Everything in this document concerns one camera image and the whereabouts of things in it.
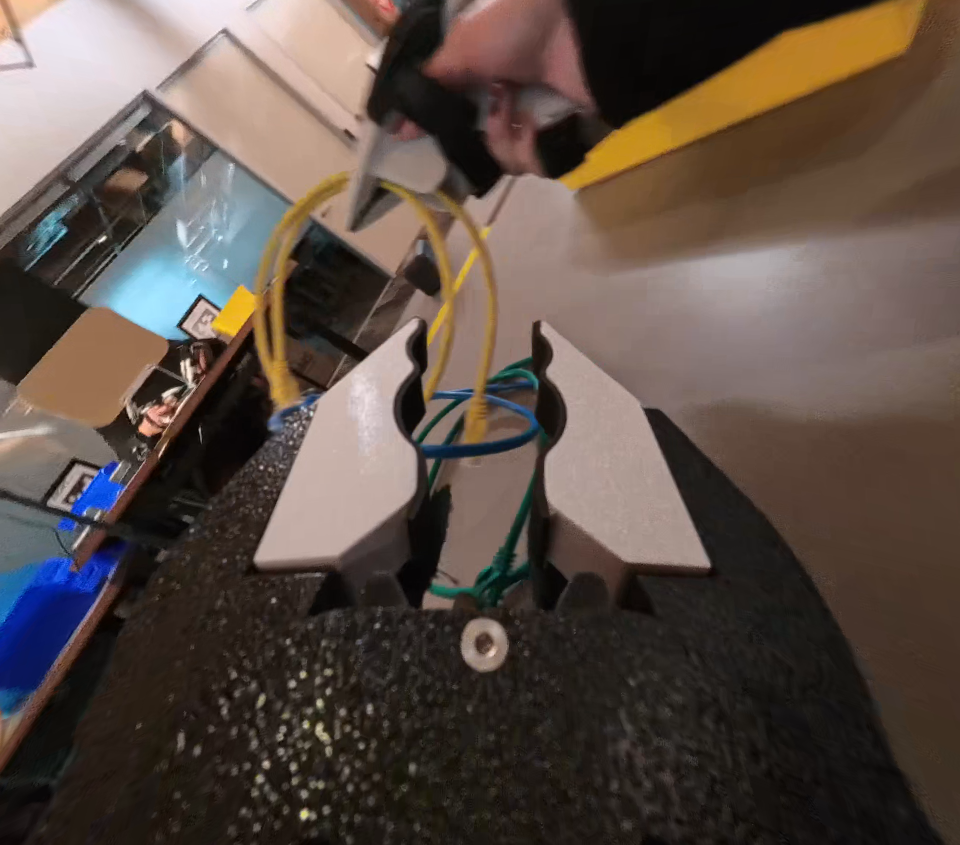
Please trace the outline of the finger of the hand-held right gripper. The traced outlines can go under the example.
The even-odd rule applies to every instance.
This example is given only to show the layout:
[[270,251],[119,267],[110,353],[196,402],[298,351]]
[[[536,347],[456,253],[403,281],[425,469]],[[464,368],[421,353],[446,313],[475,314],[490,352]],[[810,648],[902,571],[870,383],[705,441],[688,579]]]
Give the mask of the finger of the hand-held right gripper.
[[361,232],[396,206],[400,196],[389,183],[417,194],[432,194],[444,184],[449,163],[437,141],[425,136],[398,140],[373,121],[357,135],[355,168],[348,179],[348,230]]

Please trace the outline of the small wooden screen board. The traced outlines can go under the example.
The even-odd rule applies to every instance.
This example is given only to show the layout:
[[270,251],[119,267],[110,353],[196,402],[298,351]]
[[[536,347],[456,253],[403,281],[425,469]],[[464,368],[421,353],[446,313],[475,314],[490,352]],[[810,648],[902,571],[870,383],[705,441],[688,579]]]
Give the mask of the small wooden screen board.
[[16,385],[26,407],[90,430],[113,423],[169,342],[109,308],[83,311]]

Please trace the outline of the small blue bin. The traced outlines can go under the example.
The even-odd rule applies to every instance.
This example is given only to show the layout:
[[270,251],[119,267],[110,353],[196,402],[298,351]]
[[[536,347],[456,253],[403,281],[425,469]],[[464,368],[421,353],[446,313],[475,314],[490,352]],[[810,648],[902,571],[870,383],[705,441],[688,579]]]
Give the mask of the small blue bin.
[[110,512],[126,488],[132,471],[128,461],[110,462],[101,467],[69,513],[61,513],[57,529],[72,532],[82,521],[97,521]]

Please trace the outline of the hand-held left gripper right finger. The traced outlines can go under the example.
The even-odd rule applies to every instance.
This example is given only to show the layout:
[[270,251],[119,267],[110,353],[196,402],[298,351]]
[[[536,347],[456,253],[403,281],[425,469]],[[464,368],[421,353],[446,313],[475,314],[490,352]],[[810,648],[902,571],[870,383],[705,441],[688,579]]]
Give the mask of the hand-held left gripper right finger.
[[531,557],[562,578],[708,575],[712,562],[640,401],[545,321],[532,328]]

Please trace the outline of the black fabric panel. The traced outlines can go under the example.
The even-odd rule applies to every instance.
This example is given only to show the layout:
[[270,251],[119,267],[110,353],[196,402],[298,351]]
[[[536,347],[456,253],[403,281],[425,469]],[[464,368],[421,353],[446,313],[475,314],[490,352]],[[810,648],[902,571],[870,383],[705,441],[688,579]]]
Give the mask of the black fabric panel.
[[17,385],[84,314],[65,290],[1,260],[1,379]]

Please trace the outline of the framed tag sign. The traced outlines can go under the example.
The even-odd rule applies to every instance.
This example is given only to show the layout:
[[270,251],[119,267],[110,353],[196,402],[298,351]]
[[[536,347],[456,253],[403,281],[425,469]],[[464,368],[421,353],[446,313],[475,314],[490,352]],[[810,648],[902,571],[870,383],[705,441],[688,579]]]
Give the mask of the framed tag sign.
[[55,512],[71,512],[100,471],[97,465],[72,458],[44,494],[43,504]]
[[184,312],[177,328],[184,335],[195,340],[215,340],[218,338],[214,322],[222,309],[204,295],[198,295]]

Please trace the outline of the blue plastic bins stack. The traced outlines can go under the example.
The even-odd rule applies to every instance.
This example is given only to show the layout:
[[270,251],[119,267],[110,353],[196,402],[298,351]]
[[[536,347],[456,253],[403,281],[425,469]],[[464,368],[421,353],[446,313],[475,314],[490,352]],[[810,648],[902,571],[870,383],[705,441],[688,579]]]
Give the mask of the blue plastic bins stack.
[[40,687],[126,551],[103,546],[80,569],[65,556],[2,573],[1,709],[12,716]]

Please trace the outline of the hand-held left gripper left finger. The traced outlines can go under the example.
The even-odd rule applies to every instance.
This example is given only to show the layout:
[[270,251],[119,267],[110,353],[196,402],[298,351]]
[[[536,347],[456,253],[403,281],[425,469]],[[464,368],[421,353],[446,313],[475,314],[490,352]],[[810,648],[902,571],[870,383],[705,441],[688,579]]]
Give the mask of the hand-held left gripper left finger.
[[427,324],[411,319],[318,400],[270,515],[262,573],[396,574],[426,497]]

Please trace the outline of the yellow plastic bin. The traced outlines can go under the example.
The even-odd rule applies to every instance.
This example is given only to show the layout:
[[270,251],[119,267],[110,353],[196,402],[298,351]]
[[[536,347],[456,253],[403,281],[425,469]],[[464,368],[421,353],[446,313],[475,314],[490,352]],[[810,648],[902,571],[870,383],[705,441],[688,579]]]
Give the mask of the yellow plastic bin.
[[931,0],[883,0],[783,33],[614,131],[559,181],[581,191],[903,56]]

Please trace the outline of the person's right hand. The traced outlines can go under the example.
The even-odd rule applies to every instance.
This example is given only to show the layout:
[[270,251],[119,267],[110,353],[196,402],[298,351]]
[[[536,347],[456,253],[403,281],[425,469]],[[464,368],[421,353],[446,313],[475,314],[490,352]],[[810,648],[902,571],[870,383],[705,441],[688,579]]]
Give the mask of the person's right hand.
[[550,89],[596,112],[567,0],[475,0],[422,73],[453,91],[487,94],[486,148],[513,176],[547,176],[536,123],[519,104],[523,89]]

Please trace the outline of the small yellow bin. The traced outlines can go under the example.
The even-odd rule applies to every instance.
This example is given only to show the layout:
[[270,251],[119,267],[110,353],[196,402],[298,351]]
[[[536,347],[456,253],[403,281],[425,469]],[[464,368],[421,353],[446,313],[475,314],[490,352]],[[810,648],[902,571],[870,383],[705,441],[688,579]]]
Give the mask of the small yellow bin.
[[222,341],[234,339],[257,309],[258,295],[239,285],[211,323],[214,335]]

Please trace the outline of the brown wooden desk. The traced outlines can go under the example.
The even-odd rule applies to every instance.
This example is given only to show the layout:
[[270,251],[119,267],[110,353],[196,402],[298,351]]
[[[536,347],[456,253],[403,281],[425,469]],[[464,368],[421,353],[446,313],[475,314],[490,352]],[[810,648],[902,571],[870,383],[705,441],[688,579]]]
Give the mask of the brown wooden desk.
[[2,718],[1,770],[4,771],[12,758],[18,753],[37,720],[51,702],[57,689],[66,681],[66,676],[87,648],[94,633],[99,629],[106,616],[114,608],[116,600],[124,589],[129,569],[130,552],[126,552],[117,561],[108,580],[98,596],[78,624],[64,647],[60,650],[51,668],[43,680],[16,714]]
[[131,515],[131,508],[140,493],[169,458],[174,443],[180,439],[189,424],[202,413],[207,400],[217,392],[238,361],[249,351],[255,328],[255,315],[250,314],[231,338],[223,353],[213,363],[211,370],[202,379],[196,390],[188,396],[186,403],[179,408],[171,424],[160,436],[158,443],[149,451],[147,457],[138,467],[124,491],[122,491],[107,511],[98,517],[88,518],[82,522],[84,528],[79,535],[71,552],[73,563],[71,569],[78,572],[90,560],[108,539],[123,539],[132,541],[131,534],[135,534],[137,526]]

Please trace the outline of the yellow tape strip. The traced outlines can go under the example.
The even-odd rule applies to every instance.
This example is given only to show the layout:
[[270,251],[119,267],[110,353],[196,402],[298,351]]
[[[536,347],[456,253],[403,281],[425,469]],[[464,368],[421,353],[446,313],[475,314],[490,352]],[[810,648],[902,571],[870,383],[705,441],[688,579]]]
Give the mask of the yellow tape strip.
[[479,249],[474,246],[465,260],[463,261],[458,273],[452,281],[452,291],[450,295],[450,300],[445,301],[442,306],[439,308],[433,322],[429,326],[427,334],[427,343],[430,345],[437,338],[438,334],[444,328],[447,323],[447,319],[450,315],[450,312],[455,309],[455,300],[456,297],[464,285],[467,277],[470,275],[471,271],[474,268],[474,264],[477,262],[479,257]]

